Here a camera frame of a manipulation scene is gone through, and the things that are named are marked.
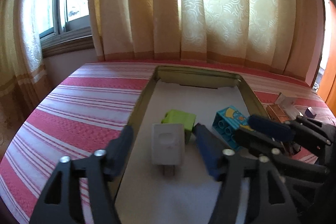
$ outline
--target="striped tablecloth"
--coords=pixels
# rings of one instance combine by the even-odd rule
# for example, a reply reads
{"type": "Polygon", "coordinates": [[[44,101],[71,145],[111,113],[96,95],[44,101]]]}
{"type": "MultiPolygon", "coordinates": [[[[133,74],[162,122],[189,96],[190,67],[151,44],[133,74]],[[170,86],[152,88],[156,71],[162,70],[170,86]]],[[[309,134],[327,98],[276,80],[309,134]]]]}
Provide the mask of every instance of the striped tablecloth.
{"type": "MultiPolygon", "coordinates": [[[[239,73],[264,107],[274,103],[279,92],[286,91],[298,98],[296,107],[301,112],[312,106],[317,119],[331,124],[336,121],[306,83],[282,75],[206,63],[88,63],[65,79],[33,111],[0,164],[0,196],[19,223],[28,223],[39,194],[61,156],[87,157],[118,137],[159,63],[239,73]]],[[[315,156],[303,150],[296,159],[312,162],[315,156]]],[[[92,223],[84,180],[81,193],[86,222],[92,223]]]]}

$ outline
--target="window frame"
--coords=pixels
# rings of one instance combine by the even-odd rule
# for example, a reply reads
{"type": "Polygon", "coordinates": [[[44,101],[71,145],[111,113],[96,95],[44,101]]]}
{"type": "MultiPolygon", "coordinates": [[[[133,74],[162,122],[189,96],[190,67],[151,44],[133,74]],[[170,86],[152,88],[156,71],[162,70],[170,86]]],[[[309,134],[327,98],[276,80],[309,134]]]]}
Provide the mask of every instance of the window frame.
{"type": "Polygon", "coordinates": [[[67,0],[52,0],[53,28],[39,34],[42,49],[92,36],[89,15],[67,22],[66,3],[67,0]]]}

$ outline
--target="patterned curtain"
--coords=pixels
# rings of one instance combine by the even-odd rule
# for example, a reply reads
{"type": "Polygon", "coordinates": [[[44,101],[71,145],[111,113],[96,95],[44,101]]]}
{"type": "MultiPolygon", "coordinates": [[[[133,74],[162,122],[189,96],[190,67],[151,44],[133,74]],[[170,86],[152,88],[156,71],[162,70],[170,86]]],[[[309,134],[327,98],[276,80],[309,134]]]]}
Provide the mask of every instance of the patterned curtain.
{"type": "Polygon", "coordinates": [[[33,9],[34,0],[0,0],[0,160],[16,131],[51,91],[33,9]]]}
{"type": "Polygon", "coordinates": [[[230,63],[305,80],[317,0],[89,0],[100,60],[230,63]]]}

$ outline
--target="window sill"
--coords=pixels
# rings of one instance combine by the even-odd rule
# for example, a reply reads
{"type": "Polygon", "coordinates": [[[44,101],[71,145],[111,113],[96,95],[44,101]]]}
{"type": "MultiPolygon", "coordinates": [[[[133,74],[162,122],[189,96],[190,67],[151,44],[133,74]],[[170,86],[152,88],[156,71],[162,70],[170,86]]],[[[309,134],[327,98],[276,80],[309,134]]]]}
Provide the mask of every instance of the window sill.
{"type": "Polygon", "coordinates": [[[91,27],[66,32],[41,42],[43,58],[94,48],[91,27]]]}

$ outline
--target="wall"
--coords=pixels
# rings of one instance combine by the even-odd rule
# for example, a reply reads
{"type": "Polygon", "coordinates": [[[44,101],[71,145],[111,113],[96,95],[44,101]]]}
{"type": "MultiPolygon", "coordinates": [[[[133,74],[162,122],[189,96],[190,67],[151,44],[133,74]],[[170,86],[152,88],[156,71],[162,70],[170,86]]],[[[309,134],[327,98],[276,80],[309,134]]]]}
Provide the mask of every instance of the wall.
{"type": "Polygon", "coordinates": [[[316,69],[320,67],[320,58],[322,54],[322,47],[323,47],[323,38],[324,38],[324,0],[317,0],[318,3],[318,26],[316,30],[316,43],[314,47],[314,53],[310,62],[310,66],[308,72],[306,74],[306,83],[308,85],[313,84],[313,80],[315,77],[316,69]]]}
{"type": "Polygon", "coordinates": [[[96,51],[92,48],[50,56],[44,59],[44,64],[53,87],[56,87],[83,64],[95,61],[96,51]]]}

